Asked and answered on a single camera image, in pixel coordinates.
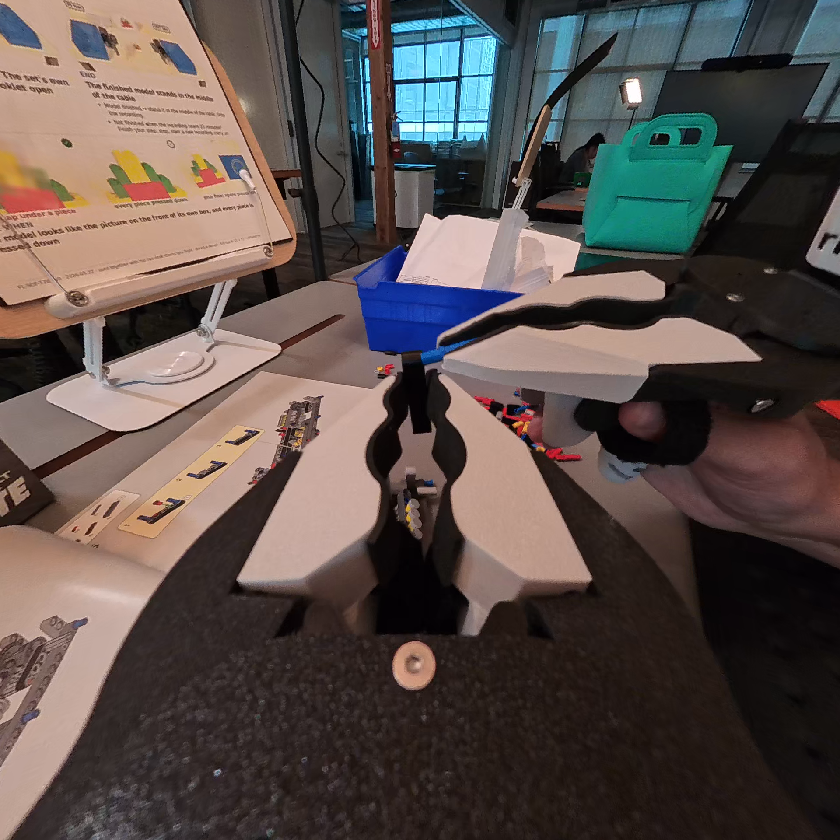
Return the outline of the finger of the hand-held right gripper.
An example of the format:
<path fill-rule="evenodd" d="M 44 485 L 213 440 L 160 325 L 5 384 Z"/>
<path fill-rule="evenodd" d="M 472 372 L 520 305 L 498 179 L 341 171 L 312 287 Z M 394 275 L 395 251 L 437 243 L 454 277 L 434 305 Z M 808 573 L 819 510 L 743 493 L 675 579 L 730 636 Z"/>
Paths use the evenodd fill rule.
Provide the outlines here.
<path fill-rule="evenodd" d="M 437 347 L 481 341 L 516 327 L 636 327 L 659 314 L 666 291 L 663 280 L 640 269 L 566 277 L 442 332 Z"/>
<path fill-rule="evenodd" d="M 483 382 L 625 403 L 659 364 L 758 363 L 728 332 L 688 318 L 640 329 L 517 326 L 447 354 L 442 371 Z"/>

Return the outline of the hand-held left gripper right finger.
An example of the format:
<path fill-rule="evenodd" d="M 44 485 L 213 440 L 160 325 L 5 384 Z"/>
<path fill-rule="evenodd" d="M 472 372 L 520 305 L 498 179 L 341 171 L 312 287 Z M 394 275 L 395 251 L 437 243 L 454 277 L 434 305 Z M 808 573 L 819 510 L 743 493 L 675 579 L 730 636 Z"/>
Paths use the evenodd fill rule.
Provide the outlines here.
<path fill-rule="evenodd" d="M 563 478 L 447 375 L 430 371 L 427 414 L 445 487 L 434 531 L 441 582 L 468 602 L 476 636 L 500 602 L 584 592 L 592 582 L 541 466 Z"/>

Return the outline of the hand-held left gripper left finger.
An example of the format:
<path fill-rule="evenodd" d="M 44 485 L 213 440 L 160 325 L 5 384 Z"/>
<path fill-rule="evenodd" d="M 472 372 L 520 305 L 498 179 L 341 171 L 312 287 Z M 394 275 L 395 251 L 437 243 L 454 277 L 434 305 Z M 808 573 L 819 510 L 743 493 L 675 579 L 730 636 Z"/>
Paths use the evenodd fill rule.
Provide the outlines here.
<path fill-rule="evenodd" d="M 384 379 L 304 449 L 238 574 L 243 589 L 325 602 L 351 632 L 374 632 L 373 591 L 392 568 L 371 546 L 392 514 L 401 384 Z"/>

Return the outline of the pile of mixed lego pieces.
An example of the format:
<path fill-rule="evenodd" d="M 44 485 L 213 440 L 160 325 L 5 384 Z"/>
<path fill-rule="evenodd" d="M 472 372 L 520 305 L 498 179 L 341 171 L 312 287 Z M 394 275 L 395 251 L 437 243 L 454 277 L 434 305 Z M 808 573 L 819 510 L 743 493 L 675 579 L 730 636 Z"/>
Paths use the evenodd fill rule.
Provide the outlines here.
<path fill-rule="evenodd" d="M 582 460 L 581 455 L 569 453 L 562 447 L 548 447 L 530 436 L 530 426 L 536 415 L 534 406 L 528 403 L 505 404 L 487 396 L 474 396 L 474 399 L 534 452 L 541 453 L 556 463 L 575 463 Z"/>

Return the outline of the long lego chassis assembly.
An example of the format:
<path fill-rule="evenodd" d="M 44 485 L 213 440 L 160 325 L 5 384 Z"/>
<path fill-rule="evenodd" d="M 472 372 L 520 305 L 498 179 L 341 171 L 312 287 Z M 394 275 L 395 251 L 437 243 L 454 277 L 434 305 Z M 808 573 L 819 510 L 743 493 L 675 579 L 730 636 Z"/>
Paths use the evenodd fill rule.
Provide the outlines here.
<path fill-rule="evenodd" d="M 438 486 L 432 479 L 419 477 L 412 466 L 405 467 L 403 481 L 395 490 L 394 513 L 396 520 L 419 543 L 424 539 L 428 502 L 437 496 Z"/>

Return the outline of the lego instruction sheet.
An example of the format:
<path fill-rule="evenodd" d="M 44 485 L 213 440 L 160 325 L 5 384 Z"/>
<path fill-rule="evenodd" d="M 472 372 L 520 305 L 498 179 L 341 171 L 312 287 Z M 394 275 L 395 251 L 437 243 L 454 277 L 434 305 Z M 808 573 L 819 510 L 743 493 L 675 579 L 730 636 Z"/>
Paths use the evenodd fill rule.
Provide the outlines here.
<path fill-rule="evenodd" d="M 361 401 L 364 388 L 260 372 L 54 532 L 168 571 L 236 501 Z"/>

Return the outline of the short black lego beam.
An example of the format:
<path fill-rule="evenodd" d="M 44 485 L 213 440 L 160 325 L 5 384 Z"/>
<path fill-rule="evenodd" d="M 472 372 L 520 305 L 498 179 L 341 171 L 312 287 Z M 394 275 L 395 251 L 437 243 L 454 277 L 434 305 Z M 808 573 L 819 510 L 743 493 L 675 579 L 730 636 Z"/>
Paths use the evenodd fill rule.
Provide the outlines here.
<path fill-rule="evenodd" d="M 429 434 L 432 423 L 427 414 L 427 377 L 421 352 L 402 354 L 402 383 L 414 434 Z"/>

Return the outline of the thick open lego instruction booklet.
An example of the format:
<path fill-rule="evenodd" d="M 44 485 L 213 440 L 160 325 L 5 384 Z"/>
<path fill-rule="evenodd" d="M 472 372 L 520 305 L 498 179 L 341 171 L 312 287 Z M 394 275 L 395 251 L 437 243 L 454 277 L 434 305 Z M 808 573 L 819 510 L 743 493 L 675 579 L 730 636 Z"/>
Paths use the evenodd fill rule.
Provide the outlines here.
<path fill-rule="evenodd" d="M 2 528 L 1 837 L 17 830 L 86 726 L 164 573 L 36 528 Z"/>

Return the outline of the person's right hand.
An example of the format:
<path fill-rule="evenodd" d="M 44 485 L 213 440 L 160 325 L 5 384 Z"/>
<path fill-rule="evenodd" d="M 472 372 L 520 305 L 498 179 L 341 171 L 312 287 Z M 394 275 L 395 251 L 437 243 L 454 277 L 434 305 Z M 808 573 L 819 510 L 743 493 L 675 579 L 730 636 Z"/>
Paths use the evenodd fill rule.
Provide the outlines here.
<path fill-rule="evenodd" d="M 646 482 L 689 518 L 839 567 L 839 463 L 802 413 L 710 408 L 707 447 L 687 466 L 648 466 Z"/>

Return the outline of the teal carrier box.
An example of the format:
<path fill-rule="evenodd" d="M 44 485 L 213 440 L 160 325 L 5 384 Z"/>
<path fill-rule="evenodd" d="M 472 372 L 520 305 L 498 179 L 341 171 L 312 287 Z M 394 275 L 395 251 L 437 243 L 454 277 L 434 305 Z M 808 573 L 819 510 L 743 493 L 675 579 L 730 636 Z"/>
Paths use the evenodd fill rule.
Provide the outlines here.
<path fill-rule="evenodd" d="M 664 114 L 604 143 L 584 205 L 589 248 L 681 255 L 694 243 L 732 146 L 704 112 Z"/>

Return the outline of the clear plastic bag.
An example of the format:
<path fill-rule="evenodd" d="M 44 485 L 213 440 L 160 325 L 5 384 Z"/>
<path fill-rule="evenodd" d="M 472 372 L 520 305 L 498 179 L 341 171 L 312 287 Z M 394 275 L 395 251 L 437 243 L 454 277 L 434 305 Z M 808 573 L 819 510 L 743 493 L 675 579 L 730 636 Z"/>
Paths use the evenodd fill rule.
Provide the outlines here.
<path fill-rule="evenodd" d="M 481 283 L 482 290 L 510 290 L 515 277 L 519 237 L 528 221 L 527 213 L 520 208 L 505 208 L 501 212 Z"/>

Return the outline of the blue plastic bin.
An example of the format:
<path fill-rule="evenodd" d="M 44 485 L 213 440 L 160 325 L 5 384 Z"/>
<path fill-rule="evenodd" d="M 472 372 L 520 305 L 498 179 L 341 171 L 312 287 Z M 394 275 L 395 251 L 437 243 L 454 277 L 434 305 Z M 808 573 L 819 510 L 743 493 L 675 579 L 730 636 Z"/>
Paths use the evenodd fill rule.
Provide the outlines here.
<path fill-rule="evenodd" d="M 407 251 L 398 246 L 354 278 L 370 350 L 432 350 L 438 335 L 519 297 L 517 292 L 398 282 Z"/>

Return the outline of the white cabinet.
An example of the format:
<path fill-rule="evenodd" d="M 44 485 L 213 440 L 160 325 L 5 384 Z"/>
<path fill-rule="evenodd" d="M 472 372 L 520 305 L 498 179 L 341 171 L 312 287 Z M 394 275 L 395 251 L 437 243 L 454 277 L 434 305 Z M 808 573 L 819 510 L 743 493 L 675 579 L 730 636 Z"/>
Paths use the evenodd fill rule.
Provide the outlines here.
<path fill-rule="evenodd" d="M 395 163 L 395 224 L 419 228 L 434 213 L 435 164 Z"/>

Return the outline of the black perforated panel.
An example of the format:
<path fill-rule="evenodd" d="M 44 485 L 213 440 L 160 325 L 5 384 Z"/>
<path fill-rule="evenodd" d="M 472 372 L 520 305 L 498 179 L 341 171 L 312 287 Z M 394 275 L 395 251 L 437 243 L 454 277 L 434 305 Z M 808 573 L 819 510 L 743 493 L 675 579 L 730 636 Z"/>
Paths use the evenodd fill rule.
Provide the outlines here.
<path fill-rule="evenodd" d="M 765 762 L 839 838 L 839 571 L 747 534 L 689 525 L 703 631 Z"/>

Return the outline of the brown wooden post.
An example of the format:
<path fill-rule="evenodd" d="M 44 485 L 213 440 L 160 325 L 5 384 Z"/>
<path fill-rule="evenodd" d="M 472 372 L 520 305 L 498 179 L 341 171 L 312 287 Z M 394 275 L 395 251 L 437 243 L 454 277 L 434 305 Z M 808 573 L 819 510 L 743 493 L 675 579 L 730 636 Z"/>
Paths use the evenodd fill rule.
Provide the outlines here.
<path fill-rule="evenodd" d="M 396 245 L 391 135 L 395 112 L 391 2 L 368 1 L 366 18 L 371 74 L 375 234 L 379 243 Z"/>

